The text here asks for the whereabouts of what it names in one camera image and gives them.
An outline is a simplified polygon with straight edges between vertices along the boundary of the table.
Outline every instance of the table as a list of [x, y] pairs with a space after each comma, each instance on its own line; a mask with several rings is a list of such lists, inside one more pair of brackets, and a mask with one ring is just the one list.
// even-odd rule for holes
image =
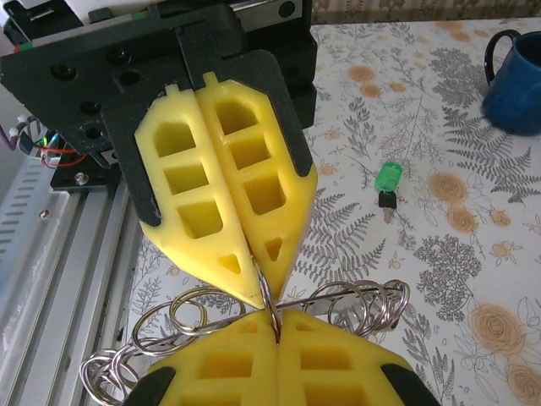
[[[479, 112], [489, 38], [539, 26], [540, 18], [313, 28], [318, 105], [306, 138], [325, 224], [310, 230], [283, 299], [340, 275], [409, 283], [398, 328], [370, 340], [404, 356], [445, 406], [541, 405], [541, 144], [492, 128]], [[387, 225], [374, 176], [388, 160], [404, 174]], [[144, 240], [128, 329], [200, 284]], [[236, 311], [226, 299], [205, 305], [212, 320]], [[163, 313], [143, 328], [171, 331]]]

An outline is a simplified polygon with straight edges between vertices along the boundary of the yellow foam gripper pad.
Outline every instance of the yellow foam gripper pad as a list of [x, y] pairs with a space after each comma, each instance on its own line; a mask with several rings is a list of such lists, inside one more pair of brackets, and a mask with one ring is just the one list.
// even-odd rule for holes
[[193, 91], [156, 99], [135, 141], [161, 211], [143, 232], [177, 266], [261, 306], [243, 228]]
[[152, 365], [176, 374], [148, 406], [276, 406], [277, 358], [267, 314], [254, 312]]
[[278, 406], [403, 406], [381, 369], [388, 364], [412, 370], [391, 351], [287, 310], [278, 352]]
[[178, 267], [257, 308], [251, 255], [278, 300], [298, 255], [317, 184], [299, 177], [267, 95], [205, 75], [167, 88], [135, 133], [162, 214], [145, 235]]
[[[284, 313], [279, 346], [268, 315], [254, 312], [154, 364], [144, 379], [169, 373], [167, 388], [148, 380], [128, 399], [154, 396], [145, 406], [439, 406], [402, 357], [301, 311]], [[388, 366], [405, 381], [391, 384]]]

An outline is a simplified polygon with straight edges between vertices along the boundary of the metal frame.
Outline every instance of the metal frame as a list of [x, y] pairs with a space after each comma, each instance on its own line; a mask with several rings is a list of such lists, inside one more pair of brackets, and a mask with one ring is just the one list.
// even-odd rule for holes
[[26, 160], [0, 207], [0, 328], [12, 316], [16, 343], [0, 359], [2, 406], [86, 402], [79, 365], [125, 322], [141, 236], [126, 186], [55, 193], [52, 173]]

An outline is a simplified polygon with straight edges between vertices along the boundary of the mug handle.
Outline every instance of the mug handle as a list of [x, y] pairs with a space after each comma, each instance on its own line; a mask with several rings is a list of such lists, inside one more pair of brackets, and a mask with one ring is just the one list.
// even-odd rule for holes
[[496, 48], [496, 44], [498, 41], [503, 38], [504, 36], [507, 36], [511, 38], [511, 40], [514, 40], [518, 36], [521, 36], [521, 33], [515, 30], [504, 30], [493, 36], [489, 44], [487, 45], [487, 49], [484, 52], [484, 75], [487, 78], [487, 82], [490, 83], [492, 80], [494, 80], [495, 73], [494, 73], [494, 49]]

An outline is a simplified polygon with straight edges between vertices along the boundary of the green key head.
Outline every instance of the green key head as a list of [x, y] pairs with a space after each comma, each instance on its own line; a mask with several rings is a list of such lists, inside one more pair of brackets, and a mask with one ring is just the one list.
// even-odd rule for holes
[[402, 167], [396, 162], [386, 162], [375, 179], [375, 188], [379, 192], [394, 192], [402, 176]]

